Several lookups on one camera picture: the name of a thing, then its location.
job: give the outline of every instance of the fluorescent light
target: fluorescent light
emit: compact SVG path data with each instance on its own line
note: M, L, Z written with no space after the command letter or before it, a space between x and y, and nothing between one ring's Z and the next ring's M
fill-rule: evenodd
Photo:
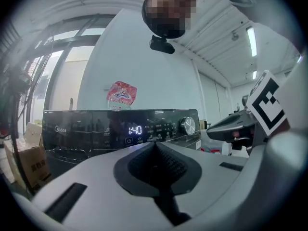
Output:
M297 60L297 63L299 63L302 60L302 56L299 56L299 59Z
M255 79L257 77L257 71L254 71L253 73L252 73L252 79Z
M256 56L257 55L257 42L256 42L255 30L252 26L247 28L246 30L249 36L251 54L252 56Z

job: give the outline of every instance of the digital display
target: digital display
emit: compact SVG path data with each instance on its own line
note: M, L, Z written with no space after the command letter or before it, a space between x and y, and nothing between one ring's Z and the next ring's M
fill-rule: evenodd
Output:
M131 127L128 128L128 133L129 134L142 134L142 127L141 126L137 126L137 127Z

